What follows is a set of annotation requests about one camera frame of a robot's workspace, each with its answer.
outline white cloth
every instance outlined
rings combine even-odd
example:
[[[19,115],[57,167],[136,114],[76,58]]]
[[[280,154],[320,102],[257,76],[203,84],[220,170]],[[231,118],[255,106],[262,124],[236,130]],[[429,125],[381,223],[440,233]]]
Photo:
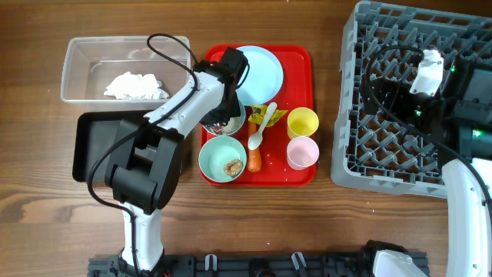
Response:
[[[155,79],[154,74],[131,74],[126,72],[119,75],[106,87],[105,95],[114,96],[116,99],[135,100],[135,99],[167,99],[169,94],[159,88],[161,82]]]

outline orange carrot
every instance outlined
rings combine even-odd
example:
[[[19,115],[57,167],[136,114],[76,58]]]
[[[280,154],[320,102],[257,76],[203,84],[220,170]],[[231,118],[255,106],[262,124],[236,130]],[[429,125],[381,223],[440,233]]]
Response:
[[[256,123],[248,121],[248,138],[256,132]],[[257,172],[261,169],[260,148],[248,149],[248,170]]]

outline pink cup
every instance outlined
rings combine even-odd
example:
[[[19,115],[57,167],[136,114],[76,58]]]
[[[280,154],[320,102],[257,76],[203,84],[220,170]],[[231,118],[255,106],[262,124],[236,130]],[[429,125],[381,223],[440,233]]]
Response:
[[[308,137],[293,138],[287,145],[287,163],[295,170],[312,166],[320,156],[316,142]]]

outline spoon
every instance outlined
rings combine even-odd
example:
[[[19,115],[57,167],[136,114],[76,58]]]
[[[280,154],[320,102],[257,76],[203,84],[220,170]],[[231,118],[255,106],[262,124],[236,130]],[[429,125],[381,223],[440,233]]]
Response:
[[[261,141],[263,141],[264,127],[267,125],[268,121],[270,121],[270,118],[274,114],[276,109],[277,109],[277,103],[272,102],[270,103],[270,105],[268,105],[267,111],[264,114],[263,121],[261,122],[260,128],[248,139],[248,148],[250,150],[255,150],[260,146]]]

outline wooden tabletop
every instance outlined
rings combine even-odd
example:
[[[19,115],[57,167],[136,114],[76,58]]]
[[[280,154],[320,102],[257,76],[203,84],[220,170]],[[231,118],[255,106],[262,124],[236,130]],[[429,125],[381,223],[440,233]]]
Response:
[[[305,47],[321,120],[317,175],[300,189],[207,185],[196,129],[195,162],[163,212],[168,254],[356,251],[377,239],[427,252],[432,276],[444,276],[445,200],[345,189],[330,179],[342,29],[356,1],[0,2],[0,276],[85,276],[89,258],[124,246],[121,212],[96,203],[72,179],[81,111],[60,100],[62,66],[71,38],[156,32],[187,36],[198,58],[221,43]],[[492,16],[492,4],[481,0],[389,2]],[[112,199],[106,187],[98,194]]]

